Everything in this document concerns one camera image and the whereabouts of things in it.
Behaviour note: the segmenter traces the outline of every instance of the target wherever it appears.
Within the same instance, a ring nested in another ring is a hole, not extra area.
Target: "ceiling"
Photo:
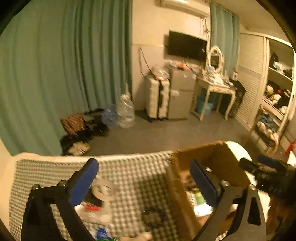
[[[288,41],[272,15],[256,0],[213,0],[240,17],[241,24],[249,31],[261,32]]]

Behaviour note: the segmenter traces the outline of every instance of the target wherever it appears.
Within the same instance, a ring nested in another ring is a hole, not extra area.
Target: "closet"
[[[281,137],[296,107],[295,52],[290,43],[260,33],[241,33],[239,41],[238,79],[247,91],[236,118],[248,128],[264,104]]]

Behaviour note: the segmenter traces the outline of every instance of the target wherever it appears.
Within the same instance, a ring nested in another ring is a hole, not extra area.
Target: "gray mini fridge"
[[[191,70],[170,70],[169,120],[187,119],[195,87],[195,75]]]

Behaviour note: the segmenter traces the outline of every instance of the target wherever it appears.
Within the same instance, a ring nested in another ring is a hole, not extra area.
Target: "brown bag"
[[[84,122],[82,113],[74,113],[70,116],[61,118],[61,123],[64,130],[72,135],[77,135],[77,132],[84,130]]]

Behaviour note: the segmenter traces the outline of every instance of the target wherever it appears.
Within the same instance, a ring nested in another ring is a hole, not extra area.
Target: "white suitcase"
[[[154,119],[164,119],[168,112],[168,99],[170,92],[170,82],[167,80],[146,80],[146,113],[149,121]]]

